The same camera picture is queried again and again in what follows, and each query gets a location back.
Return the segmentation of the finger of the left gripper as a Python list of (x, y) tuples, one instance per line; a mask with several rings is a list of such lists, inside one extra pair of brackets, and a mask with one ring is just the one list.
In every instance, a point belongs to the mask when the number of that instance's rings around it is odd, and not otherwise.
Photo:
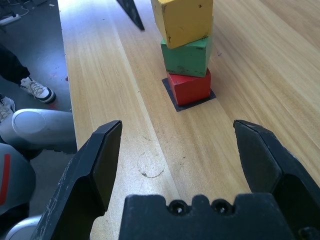
[(118, 4), (122, 7), (131, 21), (141, 30), (144, 31), (144, 25), (138, 13), (137, 7), (133, 0), (117, 0)]

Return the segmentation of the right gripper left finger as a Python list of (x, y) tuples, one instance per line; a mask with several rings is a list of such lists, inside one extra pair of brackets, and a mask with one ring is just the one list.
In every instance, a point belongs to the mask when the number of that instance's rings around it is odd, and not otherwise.
[(88, 240), (108, 210), (118, 167), (123, 124), (101, 125), (67, 164), (31, 239)]

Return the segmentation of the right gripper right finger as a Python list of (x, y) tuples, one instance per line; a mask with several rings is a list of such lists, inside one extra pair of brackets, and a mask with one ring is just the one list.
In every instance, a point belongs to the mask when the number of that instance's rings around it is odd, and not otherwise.
[(251, 192), (272, 194), (297, 240), (318, 240), (320, 188), (308, 171), (272, 131), (240, 119), (233, 127)]

